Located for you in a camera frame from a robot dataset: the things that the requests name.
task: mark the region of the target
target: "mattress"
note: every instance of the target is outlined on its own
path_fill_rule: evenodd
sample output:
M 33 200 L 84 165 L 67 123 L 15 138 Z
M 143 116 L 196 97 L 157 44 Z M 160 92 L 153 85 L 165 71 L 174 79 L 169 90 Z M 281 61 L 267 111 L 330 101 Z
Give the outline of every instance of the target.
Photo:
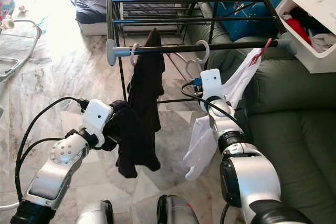
M 106 35 L 106 0 L 75 0 L 76 5 L 76 20 L 82 32 L 85 35 Z M 124 4 L 124 8 L 134 8 L 134 7 L 164 7 L 173 8 L 174 4 Z M 132 10 L 129 12 L 124 12 L 125 16 L 131 14 L 174 14 L 177 13 L 174 10 Z M 176 30 L 175 25 L 165 25 L 165 26 L 128 26 L 124 25 L 124 31 L 131 30 L 151 30 L 156 27 L 158 30 Z

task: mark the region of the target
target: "blue cabinet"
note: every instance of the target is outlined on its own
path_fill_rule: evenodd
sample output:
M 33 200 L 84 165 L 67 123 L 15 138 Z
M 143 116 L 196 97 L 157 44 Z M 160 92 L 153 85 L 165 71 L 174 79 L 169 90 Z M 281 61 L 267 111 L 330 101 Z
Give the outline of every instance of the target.
M 281 0 L 271 0 L 274 7 L 276 7 Z M 249 4 L 250 2 L 221 2 L 218 3 L 217 17 L 226 16 L 234 10 Z M 234 12 L 228 17 L 265 17 L 269 13 L 264 3 L 255 3 L 241 11 Z M 222 22 L 227 30 L 230 39 L 235 41 L 246 36 L 275 36 L 277 34 L 277 27 L 274 22 L 270 21 L 225 21 Z

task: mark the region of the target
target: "marble floor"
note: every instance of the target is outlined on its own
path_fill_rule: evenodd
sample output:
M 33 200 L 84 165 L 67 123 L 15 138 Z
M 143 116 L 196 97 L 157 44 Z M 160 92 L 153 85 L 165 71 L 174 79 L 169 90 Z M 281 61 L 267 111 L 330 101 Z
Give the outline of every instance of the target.
M 75 21 L 75 8 L 70 0 L 17 0 L 28 9 L 15 17 L 35 22 L 48 17 L 45 34 L 37 43 L 32 57 L 8 80 L 0 83 L 0 104 L 4 114 L 0 118 L 0 204 L 17 199 L 14 186 L 14 165 L 19 143 L 29 123 L 48 104 L 67 95 L 86 99 L 100 99 L 110 103 L 122 99 L 119 68 L 106 60 L 106 37 L 83 36 Z M 143 43 L 143 37 L 127 37 L 127 44 Z M 21 57 L 29 43 L 10 41 L 0 37 L 0 57 Z M 176 36 L 163 36 L 164 44 L 178 43 Z M 193 54 L 184 54 L 187 58 Z M 184 83 L 173 65 L 166 60 L 163 75 L 165 94 L 161 99 L 181 98 Z M 132 75 L 129 59 L 123 59 L 125 79 Z M 187 168 L 182 158 L 187 151 L 192 125 L 203 116 L 197 102 L 167 103 L 159 106 L 162 129 L 156 133 L 156 152 L 161 169 L 152 172 L 137 167 L 138 177 L 125 179 L 115 167 L 118 152 L 91 151 L 74 174 L 71 186 L 52 224 L 75 223 L 82 208 L 100 199 L 110 199 L 116 224 L 156 223 L 156 203 L 162 194 L 176 194 L 194 208 L 202 224 L 219 223 L 225 202 L 219 180 L 220 155 L 194 182 L 184 178 Z M 74 103 L 62 103 L 45 113 L 34 126 L 27 140 L 30 145 L 45 137 L 60 137 L 77 128 L 81 115 Z M 27 157 L 21 172 L 25 190 L 34 174 L 48 156 L 51 143 L 40 144 Z M 9 223 L 14 210 L 0 213 L 0 223 Z M 230 209 L 226 223 L 234 223 L 237 209 Z

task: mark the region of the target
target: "black cable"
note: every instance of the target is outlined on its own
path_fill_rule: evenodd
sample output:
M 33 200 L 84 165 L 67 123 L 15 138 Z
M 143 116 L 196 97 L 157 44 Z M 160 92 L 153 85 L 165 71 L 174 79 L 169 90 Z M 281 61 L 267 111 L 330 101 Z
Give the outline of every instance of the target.
M 210 103 L 210 102 L 208 102 L 208 101 L 206 101 L 206 100 L 204 100 L 204 99 L 202 99 L 202 98 L 199 98 L 199 97 L 197 97 L 197 96 L 195 96 L 195 95 L 193 95 L 193 94 L 188 94 L 188 93 L 184 92 L 183 89 L 184 89 L 185 87 L 191 85 L 192 83 L 193 83 L 193 82 L 186 83 L 185 85 L 183 85 L 183 86 L 181 87 L 181 92 L 182 92 L 182 94 L 186 95 L 187 97 L 191 97 L 191 98 L 194 98 L 194 99 L 199 100 L 199 101 L 201 101 L 201 102 L 204 102 L 205 104 L 207 104 L 207 105 L 213 107 L 214 109 L 218 110 L 220 113 L 222 113 L 222 114 L 226 115 L 228 118 L 230 118 L 235 124 L 238 125 L 238 127 L 240 127 L 241 129 L 243 129 L 243 127 L 240 125 L 240 123 L 237 121 L 237 119 L 235 119 L 233 116 L 231 116 L 230 114 L 228 114 L 227 112 L 225 112 L 225 111 L 222 110 L 221 108 L 219 108 L 219 107 L 217 107 L 216 105 L 213 105 L 212 103 Z
M 20 162 L 21 162 L 21 158 L 22 158 L 22 152 L 23 152 L 23 148 L 26 144 L 28 135 L 30 133 L 30 131 L 32 130 L 35 122 L 37 121 L 37 119 L 39 119 L 39 117 L 41 115 L 43 115 L 47 110 L 49 110 L 51 107 L 53 107 L 55 104 L 64 101 L 64 100 L 74 100 L 78 103 L 81 102 L 81 100 L 73 98 L 73 97 L 63 97 L 60 98 L 58 100 L 56 100 L 55 102 L 53 102 L 52 104 L 50 104 L 49 106 L 47 106 L 45 109 L 43 109 L 40 113 L 37 114 L 36 117 L 34 117 L 34 119 L 32 120 L 32 122 L 30 123 L 24 137 L 22 138 L 22 141 L 20 143 L 20 147 L 19 150 L 17 152 L 17 157 L 16 157 L 16 163 L 15 163 L 15 187 L 16 187 L 16 192 L 17 192 L 17 197 L 18 200 L 21 201 L 22 200 L 22 191 L 21 191 L 21 183 L 20 183 L 20 176 L 19 176 L 19 167 L 20 167 Z
M 39 141 L 36 141 L 35 143 L 33 143 L 30 147 L 28 147 L 28 149 L 23 153 L 22 157 L 21 157 L 21 160 L 20 160 L 20 165 L 19 165 L 19 175 L 20 175 L 20 169 L 21 169 L 21 166 L 25 160 L 25 158 L 27 157 L 27 155 L 29 154 L 29 152 L 38 144 L 42 143 L 42 142 L 45 142 L 45 141 L 60 141 L 62 140 L 63 138 L 60 138 L 60 137 L 51 137 L 51 138 L 45 138 L 45 139 L 41 139 Z
M 224 221 L 225 221 L 225 216 L 226 216 L 226 213 L 227 213 L 227 210 L 229 209 L 229 204 L 226 203 L 225 207 L 223 208 L 223 211 L 222 211 L 222 215 L 221 215 L 221 221 L 220 221 L 220 224 L 224 224 Z

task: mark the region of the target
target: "red cloth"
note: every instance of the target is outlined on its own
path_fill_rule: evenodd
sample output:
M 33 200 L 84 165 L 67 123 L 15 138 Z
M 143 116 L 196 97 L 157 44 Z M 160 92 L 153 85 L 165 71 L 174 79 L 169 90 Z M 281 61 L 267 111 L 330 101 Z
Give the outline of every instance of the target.
M 301 26 L 300 21 L 298 21 L 297 19 L 294 18 L 290 18 L 288 20 L 286 20 L 286 23 L 293 28 L 294 31 L 296 31 L 298 33 L 298 35 L 300 35 L 302 37 L 302 39 L 304 39 L 308 44 L 311 45 L 311 41 L 306 33 L 306 30 L 304 29 L 303 26 Z

